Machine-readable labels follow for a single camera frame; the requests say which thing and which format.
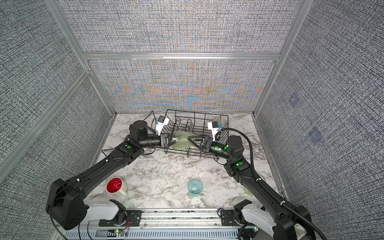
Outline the green transparent cup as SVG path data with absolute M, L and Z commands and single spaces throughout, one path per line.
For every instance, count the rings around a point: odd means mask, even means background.
M 173 136 L 176 136 L 179 138 L 179 141 L 173 145 L 173 148 L 176 150 L 182 150 L 187 149 L 190 147 L 193 147 L 193 144 L 188 141 L 189 136 L 195 136 L 193 133 L 188 132 L 182 132 L 182 131 L 176 131 L 173 133 Z

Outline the black wire dish rack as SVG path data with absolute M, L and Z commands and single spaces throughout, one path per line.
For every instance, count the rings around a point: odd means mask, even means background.
M 222 128 L 227 128 L 229 126 L 229 116 L 223 114 L 207 114 L 200 112 L 188 112 L 188 111 L 179 111 L 179 110 L 166 110 L 165 113 L 162 113 L 161 116 L 164 116 L 170 119 L 168 125 L 164 126 L 162 133 L 173 135 L 176 131 L 193 133 L 195 136 L 210 136 L 211 131 L 208 130 L 208 122 L 212 122 L 213 118 L 216 116 L 220 116 L 223 121 Z M 201 150 L 196 148 L 195 146 L 176 150 L 173 146 L 164 149 L 165 153 L 179 154 L 191 157 L 199 157 L 199 158 L 210 158 L 215 161 L 219 159 L 219 157 L 214 156 L 210 153 L 202 153 Z

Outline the teal transparent cup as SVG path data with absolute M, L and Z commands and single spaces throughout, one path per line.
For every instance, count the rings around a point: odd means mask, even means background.
M 192 197 L 197 197 L 203 191 L 203 183 L 198 179 L 192 179 L 188 183 L 188 190 Z

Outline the pale frosted tall cup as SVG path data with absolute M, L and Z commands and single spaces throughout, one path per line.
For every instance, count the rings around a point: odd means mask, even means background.
M 212 122 L 217 122 L 219 128 L 221 128 L 223 125 L 223 121 L 222 121 L 222 118 L 220 116 L 214 117 Z

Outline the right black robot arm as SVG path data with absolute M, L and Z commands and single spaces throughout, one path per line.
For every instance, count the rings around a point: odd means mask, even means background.
M 241 137 L 229 136 L 224 144 L 209 136 L 191 136 L 188 140 L 201 152 L 226 159 L 224 167 L 228 175 L 248 189 L 266 208 L 263 212 L 250 201 L 242 201 L 235 208 L 239 221 L 255 225 L 275 240 L 316 239 L 314 229 L 287 209 L 293 205 L 272 189 L 247 162 Z

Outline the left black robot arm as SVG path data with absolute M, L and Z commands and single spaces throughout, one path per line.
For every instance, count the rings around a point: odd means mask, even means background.
M 117 226 L 126 224 L 126 208 L 117 200 L 108 202 L 113 211 L 97 211 L 84 202 L 85 198 L 101 182 L 141 156 L 144 149 L 167 149 L 175 144 L 175 136 L 157 132 L 145 121 L 134 122 L 129 130 L 124 141 L 103 160 L 77 176 L 66 181 L 57 179 L 51 184 L 46 212 L 64 230 L 71 230 L 84 220 L 89 221 L 93 213 L 96 220 L 111 221 Z

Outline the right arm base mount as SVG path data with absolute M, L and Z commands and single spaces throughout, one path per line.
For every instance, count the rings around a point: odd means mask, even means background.
M 233 209 L 218 209 L 217 214 L 222 222 L 222 226 L 243 226 L 247 221 L 242 214 L 242 210 L 246 205 L 251 204 L 250 200 L 243 200 L 236 204 Z

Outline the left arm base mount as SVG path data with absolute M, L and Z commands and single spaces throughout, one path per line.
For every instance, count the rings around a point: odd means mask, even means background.
M 117 211 L 110 220 L 100 220 L 99 227 L 138 227 L 140 225 L 143 211 L 127 210 L 117 200 L 109 200 L 109 203 L 117 208 Z

